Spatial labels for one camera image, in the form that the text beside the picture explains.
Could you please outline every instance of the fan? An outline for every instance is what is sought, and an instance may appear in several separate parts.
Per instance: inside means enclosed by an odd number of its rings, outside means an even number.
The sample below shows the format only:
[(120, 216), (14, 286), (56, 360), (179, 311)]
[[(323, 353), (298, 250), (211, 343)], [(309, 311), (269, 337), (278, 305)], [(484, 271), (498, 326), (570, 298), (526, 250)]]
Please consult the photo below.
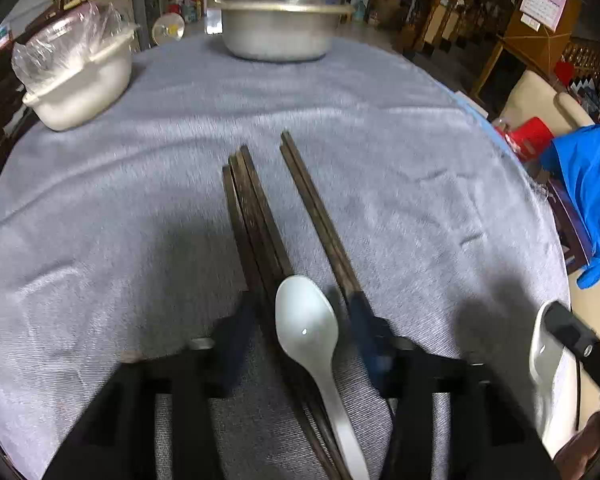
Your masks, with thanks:
[(156, 45), (180, 41), (184, 34), (184, 20), (175, 12), (168, 12), (155, 20), (151, 28), (151, 37)]

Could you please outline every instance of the beige cushion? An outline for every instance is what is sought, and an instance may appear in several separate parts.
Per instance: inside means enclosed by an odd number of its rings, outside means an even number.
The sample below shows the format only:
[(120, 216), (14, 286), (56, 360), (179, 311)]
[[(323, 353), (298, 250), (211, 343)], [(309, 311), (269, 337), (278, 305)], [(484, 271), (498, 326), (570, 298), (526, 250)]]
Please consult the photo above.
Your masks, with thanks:
[(557, 92), (538, 74), (527, 70), (514, 86), (501, 117), (516, 129), (538, 117), (555, 136), (593, 124), (582, 107), (568, 94)]

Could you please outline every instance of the red object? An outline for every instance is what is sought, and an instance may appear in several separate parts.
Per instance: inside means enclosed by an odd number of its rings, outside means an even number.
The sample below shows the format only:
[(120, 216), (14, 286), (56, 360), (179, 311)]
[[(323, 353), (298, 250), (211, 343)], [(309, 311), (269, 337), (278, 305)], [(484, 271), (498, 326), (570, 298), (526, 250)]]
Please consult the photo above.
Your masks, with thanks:
[(565, 61), (558, 61), (555, 64), (554, 72), (556, 77), (560, 80), (560, 82), (569, 86), (569, 81), (573, 79), (573, 75), (576, 72), (576, 69), (571, 63), (567, 63)]
[(538, 158), (554, 138), (551, 130), (537, 117), (529, 119), (512, 132), (498, 132), (522, 162)]

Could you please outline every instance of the clear plastic bag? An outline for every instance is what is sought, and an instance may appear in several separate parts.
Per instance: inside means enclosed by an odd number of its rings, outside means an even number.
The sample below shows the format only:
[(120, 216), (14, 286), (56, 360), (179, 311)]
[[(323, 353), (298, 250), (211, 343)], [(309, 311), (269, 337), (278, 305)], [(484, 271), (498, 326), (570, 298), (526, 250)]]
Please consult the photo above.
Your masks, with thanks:
[(80, 72), (94, 54), (136, 28), (112, 4), (99, 7), (88, 2), (41, 30), (27, 44), (16, 43), (11, 66), (27, 92), (35, 94), (58, 78)]

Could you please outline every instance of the wooden chopstick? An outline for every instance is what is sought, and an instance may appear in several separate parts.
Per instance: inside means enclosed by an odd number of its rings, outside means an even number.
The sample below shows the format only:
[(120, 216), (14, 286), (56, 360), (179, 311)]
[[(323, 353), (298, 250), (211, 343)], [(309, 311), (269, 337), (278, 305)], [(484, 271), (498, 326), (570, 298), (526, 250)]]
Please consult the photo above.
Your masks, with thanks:
[(320, 238), (324, 251), (327, 253), (331, 270), (336, 277), (336, 282), (340, 287), (344, 300), (348, 303), (352, 293), (362, 290), (360, 282), (353, 271), (347, 251), (342, 245), (342, 241), (324, 207), (324, 203), (317, 189), (315, 189), (314, 181), (311, 179), (289, 132), (282, 133), (280, 151), (291, 173), (291, 177), (296, 183), (304, 207), (314, 223), (318, 238)]
[[(246, 146), (229, 157), (229, 165), (222, 168), (222, 178), (245, 279), (264, 307), (258, 317), (282, 372), (294, 415), (328, 478), (350, 480), (314, 381), (278, 343), (275, 295), (282, 280), (293, 274), (293, 269)], [(311, 426), (305, 406), (313, 416), (333, 463)]]

